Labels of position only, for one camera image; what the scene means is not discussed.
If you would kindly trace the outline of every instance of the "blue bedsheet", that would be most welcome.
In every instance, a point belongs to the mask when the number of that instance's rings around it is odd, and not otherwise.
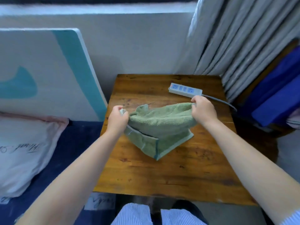
[[[15,219],[27,210],[44,189],[100,136],[102,125],[103,122],[70,121],[46,168],[32,179],[20,197],[0,205],[1,224],[14,224]],[[75,225],[110,224],[114,215],[114,210],[82,210]]]

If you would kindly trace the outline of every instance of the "white wall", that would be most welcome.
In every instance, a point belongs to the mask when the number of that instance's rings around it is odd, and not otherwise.
[[[195,4],[189,5],[180,11],[166,7],[156,13],[148,9],[149,13],[129,10],[122,14],[122,8],[118,14],[72,14],[70,9],[62,15],[0,13],[0,28],[79,28],[109,98],[117,74],[172,73],[195,10]]]

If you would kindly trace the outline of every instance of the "curtain fold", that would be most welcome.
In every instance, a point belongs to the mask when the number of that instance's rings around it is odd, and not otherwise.
[[[199,0],[175,74],[219,75],[232,102],[295,37],[299,0]]]

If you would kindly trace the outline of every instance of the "pillow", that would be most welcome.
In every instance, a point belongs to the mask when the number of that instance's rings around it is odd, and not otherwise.
[[[18,197],[48,164],[67,118],[0,112],[0,197]]]

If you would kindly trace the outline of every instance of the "wooden table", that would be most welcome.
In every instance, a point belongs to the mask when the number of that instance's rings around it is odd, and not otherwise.
[[[146,103],[155,108],[189,102],[187,97],[169,93],[172,82],[200,88],[204,94],[226,100],[217,76],[118,75],[101,134],[107,129],[107,119],[115,105],[133,112]],[[229,106],[213,100],[212,103],[218,118],[235,132]],[[191,131],[193,138],[159,161],[121,136],[94,191],[256,205],[212,136],[201,125]]]

